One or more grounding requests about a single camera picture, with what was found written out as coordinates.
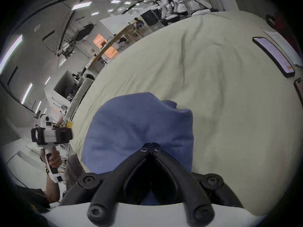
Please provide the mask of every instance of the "beige bedsheet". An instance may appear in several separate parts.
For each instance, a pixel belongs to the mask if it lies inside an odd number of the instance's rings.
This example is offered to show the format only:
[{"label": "beige bedsheet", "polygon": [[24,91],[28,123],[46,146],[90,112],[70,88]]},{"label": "beige bedsheet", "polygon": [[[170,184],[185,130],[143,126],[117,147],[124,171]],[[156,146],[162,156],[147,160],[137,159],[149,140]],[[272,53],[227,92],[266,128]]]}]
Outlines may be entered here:
[{"label": "beige bedsheet", "polygon": [[192,110],[192,171],[221,175],[247,210],[268,213],[301,156],[303,109],[293,82],[302,71],[294,66],[294,78],[282,75],[252,42],[271,40],[263,30],[273,31],[251,13],[209,13],[132,45],[101,71],[77,111],[71,144],[78,157],[102,104],[151,92]]}]

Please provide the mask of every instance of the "ceiling light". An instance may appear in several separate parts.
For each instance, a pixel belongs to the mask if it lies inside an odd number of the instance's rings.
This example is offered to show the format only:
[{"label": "ceiling light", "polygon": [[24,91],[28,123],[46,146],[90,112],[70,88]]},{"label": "ceiling light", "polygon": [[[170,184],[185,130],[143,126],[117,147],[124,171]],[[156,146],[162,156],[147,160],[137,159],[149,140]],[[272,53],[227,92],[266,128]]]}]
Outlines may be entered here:
[{"label": "ceiling light", "polygon": [[49,77],[49,78],[46,80],[46,82],[45,82],[45,84],[44,84],[44,85],[46,85],[46,84],[47,84],[47,82],[49,81],[49,79],[51,79],[51,77]]},{"label": "ceiling light", "polygon": [[38,25],[34,28],[34,31],[37,32],[37,31],[40,29],[40,26],[41,26],[41,25],[38,24]]},{"label": "ceiling light", "polygon": [[36,112],[35,112],[35,113],[37,113],[37,112],[38,112],[38,109],[39,109],[39,107],[40,107],[40,104],[41,104],[41,101],[40,101],[40,103],[38,104],[38,107],[37,107],[37,109],[36,109]]},{"label": "ceiling light", "polygon": [[60,63],[60,66],[62,66],[63,65],[63,63],[66,61],[66,59],[64,59],[61,63]]},{"label": "ceiling light", "polygon": [[5,63],[7,62],[7,60],[9,59],[10,55],[13,53],[13,51],[17,48],[17,46],[21,43],[22,41],[22,35],[20,35],[18,37],[18,39],[16,39],[16,41],[12,44],[12,46],[9,48],[9,50],[6,52],[6,54],[4,55],[1,63],[0,63],[0,74],[5,66]]},{"label": "ceiling light", "polygon": [[88,7],[92,2],[79,3],[73,6],[72,10]]},{"label": "ceiling light", "polygon": [[24,101],[25,101],[25,99],[26,99],[26,97],[27,97],[27,94],[29,93],[29,90],[32,88],[32,84],[30,84],[29,86],[28,86],[28,89],[26,90],[26,92],[25,92],[25,94],[24,94],[24,96],[23,96],[23,99],[22,99],[22,101],[21,101],[21,104],[23,105],[24,104]]}]

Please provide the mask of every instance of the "person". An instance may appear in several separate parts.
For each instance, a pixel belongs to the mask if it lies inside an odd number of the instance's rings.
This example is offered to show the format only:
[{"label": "person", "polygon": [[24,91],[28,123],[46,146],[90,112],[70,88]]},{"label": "person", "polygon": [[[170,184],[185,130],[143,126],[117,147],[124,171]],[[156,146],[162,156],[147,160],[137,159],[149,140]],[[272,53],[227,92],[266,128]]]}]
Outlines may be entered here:
[{"label": "person", "polygon": [[141,28],[144,25],[144,22],[142,20],[138,19],[137,17],[135,17],[134,20],[137,21],[136,22],[137,28]]},{"label": "person", "polygon": [[127,40],[126,40],[124,37],[121,37],[120,40],[119,40],[119,43],[122,43],[122,42],[125,42],[125,43],[126,43],[126,41],[127,41]]},{"label": "person", "polygon": [[[41,149],[40,159],[45,163],[45,150]],[[49,165],[54,168],[59,168],[62,164],[59,151],[54,147],[51,150],[51,157]],[[16,185],[17,194],[28,203],[34,210],[39,213],[45,213],[50,209],[50,203],[58,202],[60,200],[60,189],[58,183],[54,183],[48,175],[46,168],[46,190],[31,189],[28,187],[21,187]]]}]

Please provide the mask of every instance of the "black bracket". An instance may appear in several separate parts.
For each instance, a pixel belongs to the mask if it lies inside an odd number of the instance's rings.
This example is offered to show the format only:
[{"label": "black bracket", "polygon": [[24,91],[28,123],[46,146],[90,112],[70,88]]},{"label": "black bracket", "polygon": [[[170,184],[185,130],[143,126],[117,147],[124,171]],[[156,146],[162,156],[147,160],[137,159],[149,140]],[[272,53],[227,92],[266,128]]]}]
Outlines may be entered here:
[{"label": "black bracket", "polygon": [[116,203],[140,205],[150,191],[162,205],[183,202],[190,226],[206,226],[213,220],[212,203],[243,207],[221,176],[188,172],[156,143],[146,143],[112,172],[84,174],[60,205],[91,202],[90,221],[109,226]]}]

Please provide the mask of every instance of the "cable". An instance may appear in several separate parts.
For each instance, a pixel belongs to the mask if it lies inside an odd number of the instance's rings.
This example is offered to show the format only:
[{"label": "cable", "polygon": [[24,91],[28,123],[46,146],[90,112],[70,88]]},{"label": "cable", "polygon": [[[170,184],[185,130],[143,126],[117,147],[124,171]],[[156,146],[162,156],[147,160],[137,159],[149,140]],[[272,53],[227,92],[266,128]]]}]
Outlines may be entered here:
[{"label": "cable", "polygon": [[[62,2],[65,6],[68,6],[67,4],[65,4],[64,2]],[[70,6],[68,6],[70,9],[71,9],[71,7]]]},{"label": "cable", "polygon": [[29,188],[28,186],[26,186],[23,182],[21,182],[21,181],[20,181],[20,180],[11,172],[11,170],[9,169],[9,167],[8,167],[7,164],[8,164],[9,161],[10,161],[15,155],[17,155],[17,154],[18,154],[18,152],[17,152],[16,154],[14,154],[14,155],[7,161],[7,163],[6,163],[6,168],[7,168],[7,170],[8,170],[8,171],[10,172],[10,174],[11,174],[18,182],[20,182],[23,186],[27,187],[27,188],[28,188],[30,191],[32,191],[34,194],[46,198],[47,201],[49,202],[48,198],[47,198],[45,195],[39,194],[39,193],[35,192],[33,189],[31,189],[31,188]]},{"label": "cable", "polygon": [[[42,41],[42,43],[45,45],[45,47],[46,48],[48,48],[47,46],[46,46],[46,44]],[[48,48],[49,49],[49,51],[51,51],[52,53],[54,53],[54,54],[56,54],[54,51],[52,51],[50,48]]]}]

